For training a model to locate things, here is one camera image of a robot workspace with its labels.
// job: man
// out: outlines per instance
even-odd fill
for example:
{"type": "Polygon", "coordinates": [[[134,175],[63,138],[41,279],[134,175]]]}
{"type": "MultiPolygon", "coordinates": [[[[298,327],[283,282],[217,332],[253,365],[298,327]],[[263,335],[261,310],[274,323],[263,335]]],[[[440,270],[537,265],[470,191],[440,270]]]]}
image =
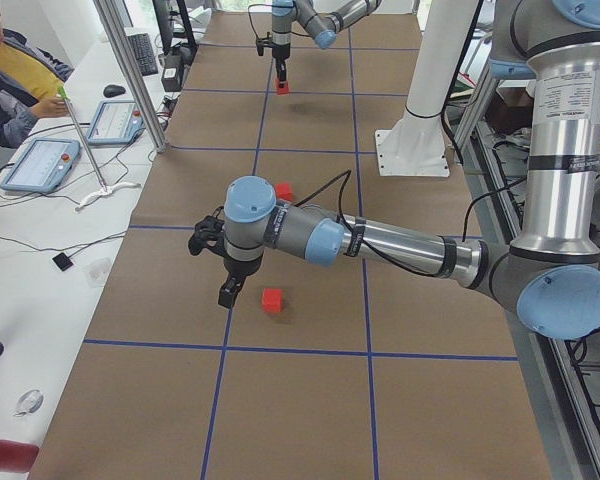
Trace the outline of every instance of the man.
{"type": "Polygon", "coordinates": [[[72,71],[21,34],[3,30],[0,16],[1,146],[18,147],[40,118],[68,114],[56,94],[72,71]]]}

